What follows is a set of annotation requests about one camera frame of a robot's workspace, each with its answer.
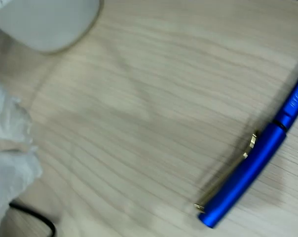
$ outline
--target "gold pen clip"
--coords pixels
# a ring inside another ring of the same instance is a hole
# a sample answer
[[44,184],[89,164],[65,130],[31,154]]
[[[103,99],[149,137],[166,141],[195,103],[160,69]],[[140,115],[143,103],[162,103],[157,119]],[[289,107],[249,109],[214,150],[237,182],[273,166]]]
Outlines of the gold pen clip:
[[200,212],[204,212],[204,206],[206,203],[217,193],[219,188],[222,186],[226,178],[233,172],[233,170],[237,167],[237,165],[243,161],[245,158],[248,157],[249,152],[252,150],[254,147],[254,144],[256,143],[258,138],[258,131],[252,134],[251,140],[245,150],[245,152],[238,158],[236,159],[231,166],[224,171],[223,174],[218,178],[218,180],[210,186],[205,192],[205,194],[198,200],[198,202],[194,205]]

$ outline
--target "white plastic bag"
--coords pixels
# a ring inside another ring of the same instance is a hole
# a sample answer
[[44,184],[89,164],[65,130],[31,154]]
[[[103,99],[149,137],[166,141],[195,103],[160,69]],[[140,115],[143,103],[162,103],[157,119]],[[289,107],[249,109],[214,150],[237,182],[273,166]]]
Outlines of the white plastic bag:
[[0,139],[31,143],[32,120],[19,102],[0,85]]
[[[31,143],[31,117],[0,85],[0,139]],[[9,203],[18,197],[41,173],[32,147],[27,153],[18,150],[0,152],[0,223]]]
[[0,152],[0,223],[8,204],[42,173],[35,151],[31,148],[28,153],[17,150]]

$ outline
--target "cable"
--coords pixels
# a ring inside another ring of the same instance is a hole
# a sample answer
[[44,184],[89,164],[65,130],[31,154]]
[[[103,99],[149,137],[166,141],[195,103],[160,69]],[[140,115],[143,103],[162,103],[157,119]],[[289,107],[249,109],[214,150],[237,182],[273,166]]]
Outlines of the cable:
[[27,206],[24,206],[24,205],[21,205],[21,204],[18,204],[17,202],[15,201],[12,201],[9,206],[12,208],[12,209],[15,209],[15,210],[19,210],[19,211],[22,211],[28,215],[31,215],[37,219],[39,219],[40,221],[42,221],[43,223],[45,223],[50,229],[51,229],[51,235],[49,235],[49,237],[54,237],[56,236],[57,234],[57,231],[56,231],[56,227],[55,225],[50,221],[48,220],[46,217],[42,216],[41,214],[39,214],[38,212],[32,210],[31,208],[27,207]]

